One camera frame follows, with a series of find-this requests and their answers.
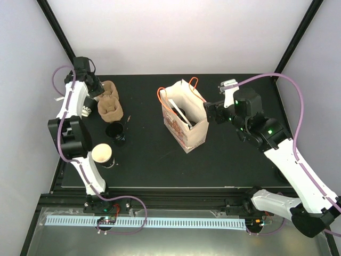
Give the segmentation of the cream bear-print paper bag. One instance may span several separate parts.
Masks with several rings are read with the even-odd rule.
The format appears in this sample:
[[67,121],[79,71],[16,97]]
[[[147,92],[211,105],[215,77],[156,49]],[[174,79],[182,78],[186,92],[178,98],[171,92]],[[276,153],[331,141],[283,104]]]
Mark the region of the cream bear-print paper bag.
[[189,82],[182,79],[157,90],[164,125],[186,153],[206,141],[209,127],[204,110],[206,100],[197,90],[198,82],[192,77]]

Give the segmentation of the white stirrer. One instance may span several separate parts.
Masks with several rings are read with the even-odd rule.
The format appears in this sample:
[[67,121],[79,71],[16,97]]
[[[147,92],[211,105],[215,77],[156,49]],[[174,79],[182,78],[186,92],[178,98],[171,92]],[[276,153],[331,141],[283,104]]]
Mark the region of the white stirrer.
[[177,109],[177,111],[183,116],[183,118],[188,122],[188,126],[190,127],[190,128],[192,128],[193,126],[192,126],[192,124],[190,123],[190,121],[181,113],[181,111],[179,110],[179,107],[177,106],[177,104],[174,102],[174,100],[173,99],[168,99],[168,101],[169,101],[169,103],[174,107],[174,108],[176,108]]

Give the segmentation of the black paper coffee cup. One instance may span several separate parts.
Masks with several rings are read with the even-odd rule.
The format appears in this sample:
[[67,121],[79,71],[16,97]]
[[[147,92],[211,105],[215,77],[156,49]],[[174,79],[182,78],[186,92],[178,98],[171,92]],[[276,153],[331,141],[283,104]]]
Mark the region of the black paper coffee cup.
[[124,126],[120,122],[110,123],[105,129],[105,133],[117,146],[122,146],[126,141]]
[[96,145],[91,151],[92,159],[105,168],[111,168],[115,164],[112,148],[106,143]]

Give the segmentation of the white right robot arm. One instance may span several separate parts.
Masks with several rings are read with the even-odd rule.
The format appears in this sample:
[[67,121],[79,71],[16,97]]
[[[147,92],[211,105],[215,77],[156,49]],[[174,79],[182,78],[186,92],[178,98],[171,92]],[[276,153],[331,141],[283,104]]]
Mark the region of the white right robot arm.
[[239,139],[263,153],[282,173],[297,197],[254,187],[242,201],[243,211],[267,211],[290,220],[303,235],[313,238],[340,216],[340,197],[321,181],[299,152],[288,130],[265,116],[261,96],[251,88],[226,92],[223,101],[203,104],[208,121],[229,122]]

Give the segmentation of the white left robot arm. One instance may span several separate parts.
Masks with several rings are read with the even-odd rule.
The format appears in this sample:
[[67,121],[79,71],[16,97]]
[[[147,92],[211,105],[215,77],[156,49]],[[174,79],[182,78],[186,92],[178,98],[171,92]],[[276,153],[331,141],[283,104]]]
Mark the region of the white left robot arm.
[[77,170],[89,196],[99,195],[106,189],[106,182],[91,155],[91,135],[82,121],[86,98],[95,98],[104,92],[95,71],[91,70],[92,63],[87,57],[75,57],[73,66],[65,65],[70,73],[64,80],[66,93],[63,103],[57,117],[47,124],[61,159]]

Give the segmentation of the stacked brown pulp cup carriers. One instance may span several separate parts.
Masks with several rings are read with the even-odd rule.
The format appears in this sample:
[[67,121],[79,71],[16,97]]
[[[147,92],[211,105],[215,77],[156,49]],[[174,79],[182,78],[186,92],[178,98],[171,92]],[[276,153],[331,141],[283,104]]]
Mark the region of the stacked brown pulp cup carriers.
[[104,92],[99,95],[98,112],[107,123],[120,121],[124,113],[119,102],[117,88],[112,81],[104,81],[102,85]]

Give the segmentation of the left black frame post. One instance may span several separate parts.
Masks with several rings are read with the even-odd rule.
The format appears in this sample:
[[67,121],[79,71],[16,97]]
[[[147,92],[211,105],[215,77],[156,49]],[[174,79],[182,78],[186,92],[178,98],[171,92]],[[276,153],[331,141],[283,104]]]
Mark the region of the left black frame post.
[[66,35],[64,34],[52,8],[50,7],[47,0],[37,0],[36,1],[42,10],[43,14],[45,15],[48,23],[50,24],[53,32],[55,33],[57,39],[59,40],[65,54],[67,55],[68,59],[73,62],[74,57],[76,56]]

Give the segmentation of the black frame post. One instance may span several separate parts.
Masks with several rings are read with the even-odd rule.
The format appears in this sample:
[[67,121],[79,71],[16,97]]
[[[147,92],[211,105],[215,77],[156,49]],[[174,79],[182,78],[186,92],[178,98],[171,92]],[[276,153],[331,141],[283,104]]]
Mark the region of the black frame post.
[[37,0],[36,1],[42,10],[43,14],[45,15],[48,23],[50,24],[53,32],[55,33],[57,39],[59,40],[65,54],[67,55],[68,59],[73,62],[74,57],[76,56],[66,35],[64,34],[52,8],[50,7],[47,0]]
[[301,39],[305,35],[308,27],[310,26],[311,22],[313,21],[315,15],[317,14],[318,10],[320,9],[324,0],[313,0],[307,11],[305,12],[299,26],[297,27],[292,39],[290,40],[283,56],[281,57],[276,69],[275,73],[282,73],[288,64],[290,58],[294,54],[297,46],[299,45]]

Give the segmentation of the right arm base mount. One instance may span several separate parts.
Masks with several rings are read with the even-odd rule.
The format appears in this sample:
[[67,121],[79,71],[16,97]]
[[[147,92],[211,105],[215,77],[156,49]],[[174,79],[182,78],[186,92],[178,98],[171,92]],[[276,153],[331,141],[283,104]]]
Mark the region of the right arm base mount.
[[265,211],[260,211],[252,203],[251,198],[258,192],[260,187],[253,187],[239,195],[229,196],[225,199],[225,211],[227,215],[262,217]]

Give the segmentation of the black aluminium front rail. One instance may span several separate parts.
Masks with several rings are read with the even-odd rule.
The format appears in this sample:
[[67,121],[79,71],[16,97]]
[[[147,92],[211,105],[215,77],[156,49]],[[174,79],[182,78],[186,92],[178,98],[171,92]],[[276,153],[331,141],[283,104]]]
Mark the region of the black aluminium front rail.
[[[109,189],[105,198],[130,198],[129,210],[141,210],[144,206],[149,210],[217,210],[225,212],[225,199],[239,195],[246,189],[223,188],[161,188],[161,189]],[[55,190],[42,194],[39,207],[75,207],[84,209],[86,194],[83,190]]]

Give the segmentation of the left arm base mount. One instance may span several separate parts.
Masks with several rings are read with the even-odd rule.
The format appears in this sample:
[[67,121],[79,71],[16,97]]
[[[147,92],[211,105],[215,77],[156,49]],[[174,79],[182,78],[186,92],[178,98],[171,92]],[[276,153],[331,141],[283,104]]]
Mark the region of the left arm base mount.
[[119,198],[115,200],[105,201],[97,195],[87,195],[85,198],[84,213],[93,213],[95,215],[112,214],[117,210],[121,213],[127,213],[131,205],[130,198]]

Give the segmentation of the right black frame post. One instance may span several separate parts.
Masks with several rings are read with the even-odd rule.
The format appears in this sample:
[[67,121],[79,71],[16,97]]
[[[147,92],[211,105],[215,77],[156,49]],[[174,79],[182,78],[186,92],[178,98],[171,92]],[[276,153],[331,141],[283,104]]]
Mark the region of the right black frame post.
[[299,45],[301,39],[305,35],[308,27],[310,26],[311,22],[313,21],[315,15],[317,14],[318,10],[320,9],[324,0],[313,0],[307,11],[305,12],[299,26],[297,27],[292,39],[290,40],[283,56],[281,57],[276,69],[275,73],[282,73],[288,64],[290,58],[294,54],[297,46]]

